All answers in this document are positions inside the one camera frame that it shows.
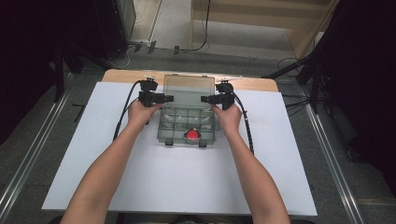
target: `floor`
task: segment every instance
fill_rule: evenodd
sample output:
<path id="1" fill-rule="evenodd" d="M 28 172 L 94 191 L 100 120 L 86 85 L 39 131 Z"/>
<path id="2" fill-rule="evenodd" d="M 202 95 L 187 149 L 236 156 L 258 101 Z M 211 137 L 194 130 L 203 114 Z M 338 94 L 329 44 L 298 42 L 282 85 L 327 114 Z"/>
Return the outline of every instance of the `floor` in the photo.
<path id="1" fill-rule="evenodd" d="M 219 22 L 208 24 L 207 45 L 200 51 L 203 54 L 181 53 L 174 55 L 174 46 L 187 48 L 190 17 L 182 14 L 189 7 L 185 0 L 134 0 L 135 10 L 140 13 L 136 18 L 132 42 L 149 44 L 157 41 L 155 53 L 148 54 L 148 48 L 138 52 L 129 51 L 128 57 L 121 55 L 112 61 L 125 65 L 124 69 L 152 69 L 167 71 L 213 72 L 257 77 L 270 74 L 294 62 L 294 54 L 282 29 L 260 28 L 252 26 L 232 26 Z M 201 21 L 195 27 L 202 27 Z M 193 43 L 197 48 L 202 45 L 203 35 L 197 30 Z M 70 79 L 71 91 L 57 122 L 46 138 L 41 156 L 31 168 L 25 185 L 12 207 L 7 221 L 0 218 L 0 223 L 48 223 L 62 212 L 43 212 L 40 207 L 48 192 L 50 183 L 62 160 L 78 122 L 80 107 L 89 100 L 96 81 L 100 81 L 104 71 L 97 66 L 87 65 L 83 73 L 73 75 Z M 279 90 L 284 94 L 302 94 L 302 87 L 296 85 L 292 71 L 276 80 Z M 0 146 L 0 190 L 4 192 L 17 172 L 23 157 L 29 152 L 41 124 L 53 105 L 54 89 L 49 90 L 18 126 L 10 139 Z M 285 104 L 298 99 L 284 97 Z M 306 170 L 308 182 L 318 209 L 318 217 L 308 219 L 317 223 L 396 223 L 396 201 L 389 192 L 382 175 L 370 164 L 352 162 L 347 157 L 346 146 L 342 136 L 337 132 L 332 118 L 327 116 L 322 105 L 319 105 L 320 122 L 326 137 L 331 143 L 333 155 L 351 196 L 356 203 L 361 217 L 351 218 L 341 200 L 342 191 L 337 188 L 329 161 L 324 156 L 317 132 L 313 128 L 309 109 L 302 107 L 298 113 L 290 116 L 297 145 Z M 106 223 L 115 223 L 115 214 L 109 214 Z"/>

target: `gray carpet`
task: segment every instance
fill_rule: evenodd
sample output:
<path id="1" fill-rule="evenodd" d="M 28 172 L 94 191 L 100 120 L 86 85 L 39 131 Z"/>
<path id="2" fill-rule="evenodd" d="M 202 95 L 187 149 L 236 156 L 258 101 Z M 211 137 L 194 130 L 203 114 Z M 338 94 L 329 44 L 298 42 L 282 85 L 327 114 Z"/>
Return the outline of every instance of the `gray carpet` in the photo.
<path id="1" fill-rule="evenodd" d="M 166 70 L 195 73 L 221 73 L 259 77 L 277 70 L 277 61 L 203 54 L 198 52 L 180 52 L 174 55 L 172 50 L 156 49 L 148 54 L 148 49 L 138 52 L 130 50 L 131 61 L 124 69 Z M 120 56 L 115 60 L 118 65 L 126 64 L 127 59 Z M 81 75 L 76 76 L 69 98 L 55 123 L 44 148 L 30 173 L 22 191 L 12 208 L 6 223 L 48 223 L 62 212 L 42 211 L 46 193 L 58 166 L 67 150 L 78 123 L 75 122 L 79 107 L 73 104 L 86 104 L 93 87 L 100 81 L 105 71 L 96 64 L 85 62 Z M 286 94 L 300 94 L 294 82 L 295 71 L 290 76 L 277 79 L 279 90 Z M 54 89 L 49 90 L 26 116 L 11 137 L 0 146 L 0 188 L 3 191 L 23 159 L 24 154 L 35 138 L 36 133 L 47 116 Z M 285 97 L 285 104 L 298 102 L 299 99 Z M 330 117 L 320 109 L 323 123 L 332 146 L 335 149 L 347 181 L 357 199 L 393 199 L 382 175 L 369 164 L 354 163 L 348 160 L 344 142 Z M 300 149 L 308 182 L 318 209 L 317 217 L 303 217 L 316 223 L 350 223 L 342 204 L 338 190 L 332 180 L 329 167 L 312 124 L 304 109 L 290 117 L 291 127 Z M 396 223 L 395 204 L 363 204 L 360 206 L 366 223 Z M 106 223 L 115 223 L 117 214 L 109 213 Z"/>

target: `white board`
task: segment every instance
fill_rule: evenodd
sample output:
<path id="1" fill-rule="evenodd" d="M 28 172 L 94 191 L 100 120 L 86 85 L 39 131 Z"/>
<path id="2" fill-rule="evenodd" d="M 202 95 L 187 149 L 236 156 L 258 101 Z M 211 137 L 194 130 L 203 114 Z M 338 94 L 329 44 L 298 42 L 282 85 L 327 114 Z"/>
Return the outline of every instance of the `white board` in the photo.
<path id="1" fill-rule="evenodd" d="M 98 82 L 43 204 L 65 210 L 80 179 L 111 143 L 131 84 Z M 136 86 L 131 99 L 137 97 Z M 279 92 L 235 91 L 247 110 L 255 156 L 275 180 L 290 215 L 316 216 L 289 117 Z M 127 116 L 121 129 L 127 122 Z M 249 214 L 222 130 L 213 146 L 166 147 L 157 140 L 160 111 L 134 144 L 109 210 Z M 240 133 L 247 142 L 245 123 Z"/>

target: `table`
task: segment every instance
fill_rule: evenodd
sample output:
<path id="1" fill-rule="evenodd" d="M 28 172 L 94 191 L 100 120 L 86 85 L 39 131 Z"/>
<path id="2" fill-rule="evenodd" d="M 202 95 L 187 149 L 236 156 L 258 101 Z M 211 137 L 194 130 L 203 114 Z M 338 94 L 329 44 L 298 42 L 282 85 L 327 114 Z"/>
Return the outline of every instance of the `table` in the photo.
<path id="1" fill-rule="evenodd" d="M 69 148 L 49 189 L 43 209 L 64 210 L 79 180 L 111 143 L 126 96 L 144 75 L 161 77 L 172 72 L 108 70 L 98 82 Z M 189 76 L 213 74 L 178 73 Z M 316 216 L 304 167 L 276 84 L 271 79 L 233 81 L 235 92 L 248 111 L 255 156 L 273 176 L 290 215 Z M 248 90 L 249 85 L 266 91 Z M 254 100 L 265 99 L 262 104 Z M 158 143 L 160 113 L 155 113 L 134 144 L 132 156 L 109 206 L 110 211 L 167 214 L 248 215 L 233 156 L 224 133 L 216 132 L 213 146 Z M 246 138 L 244 124 L 240 132 Z"/>
<path id="2" fill-rule="evenodd" d="M 209 20 L 287 29 L 297 59 L 320 31 L 325 31 L 339 0 L 211 0 Z M 193 20 L 205 21 L 208 0 L 192 0 L 191 47 Z"/>

